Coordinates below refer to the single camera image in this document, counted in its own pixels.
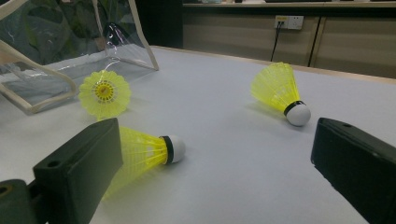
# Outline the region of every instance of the shuttlecock cork base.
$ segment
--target shuttlecock cork base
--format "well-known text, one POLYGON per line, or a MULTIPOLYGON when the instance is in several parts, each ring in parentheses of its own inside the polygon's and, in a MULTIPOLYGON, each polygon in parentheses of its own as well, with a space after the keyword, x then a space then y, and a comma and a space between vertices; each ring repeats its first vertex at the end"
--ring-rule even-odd
POLYGON ((283 114, 294 126, 304 126, 311 119, 311 111, 303 101, 296 101, 288 105, 283 114))
POLYGON ((161 136, 165 141, 166 149, 168 150, 168 157, 165 164, 180 161, 186 153, 186 146, 183 140, 175 135, 161 136))

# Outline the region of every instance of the transparent plastic box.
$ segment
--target transparent plastic box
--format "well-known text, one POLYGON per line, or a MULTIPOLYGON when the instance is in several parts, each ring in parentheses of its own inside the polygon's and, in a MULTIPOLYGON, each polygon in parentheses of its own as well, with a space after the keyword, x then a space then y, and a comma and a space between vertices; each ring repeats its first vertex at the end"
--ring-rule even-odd
POLYGON ((71 100, 84 77, 131 81, 158 64, 134 0, 10 0, 0 6, 0 92, 36 113, 71 100))

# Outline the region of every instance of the shuttlecock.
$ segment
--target shuttlecock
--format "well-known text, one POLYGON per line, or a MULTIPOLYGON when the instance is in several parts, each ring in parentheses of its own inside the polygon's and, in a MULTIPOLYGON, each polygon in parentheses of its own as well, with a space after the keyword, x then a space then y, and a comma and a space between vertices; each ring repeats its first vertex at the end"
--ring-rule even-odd
POLYGON ((112 71, 93 72, 79 86, 81 105, 98 120, 122 113, 130 102, 131 90, 122 76, 112 71))
POLYGON ((113 177, 104 198, 158 165, 180 161, 186 151, 183 141, 175 135, 156 137, 120 127, 120 140, 123 165, 113 177))
POLYGON ((303 126, 311 118, 309 108, 300 100, 293 70, 287 63, 272 63, 262 69, 254 77, 250 92, 260 102, 283 112, 292 125, 303 126))

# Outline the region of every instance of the table surface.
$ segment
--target table surface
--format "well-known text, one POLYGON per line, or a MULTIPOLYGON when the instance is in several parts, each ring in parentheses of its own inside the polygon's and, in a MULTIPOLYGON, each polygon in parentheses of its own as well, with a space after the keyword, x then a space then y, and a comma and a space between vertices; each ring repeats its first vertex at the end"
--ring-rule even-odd
MULTIPOLYGON (((186 157, 101 203, 92 223, 366 223, 310 154, 321 117, 396 146, 394 80, 295 67, 312 112, 298 128, 250 96, 250 82, 265 63, 153 51, 160 71, 130 78, 133 95, 119 123, 180 136, 186 157)), ((34 165, 95 122, 78 100, 26 115, 0 96, 0 108, 0 180, 32 181, 34 165)))

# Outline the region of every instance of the black band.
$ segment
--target black band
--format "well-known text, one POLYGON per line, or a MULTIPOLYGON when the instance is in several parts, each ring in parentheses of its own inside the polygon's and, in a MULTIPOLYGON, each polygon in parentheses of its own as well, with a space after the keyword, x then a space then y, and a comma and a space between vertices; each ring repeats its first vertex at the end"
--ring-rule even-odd
POLYGON ((303 101, 296 101, 296 102, 293 102, 293 103, 291 103, 290 105, 288 105, 288 107, 286 107, 286 109, 285 109, 285 111, 283 112, 283 114, 284 114, 285 116, 287 116, 288 113, 289 113, 289 111, 291 111, 291 110, 292 110, 295 106, 297 106, 297 105, 305 105, 305 104, 304 104, 303 101))
POLYGON ((161 136, 163 140, 165 140, 166 149, 168 150, 168 159, 166 160, 165 165, 172 163, 174 157, 174 150, 172 140, 168 136, 161 136))

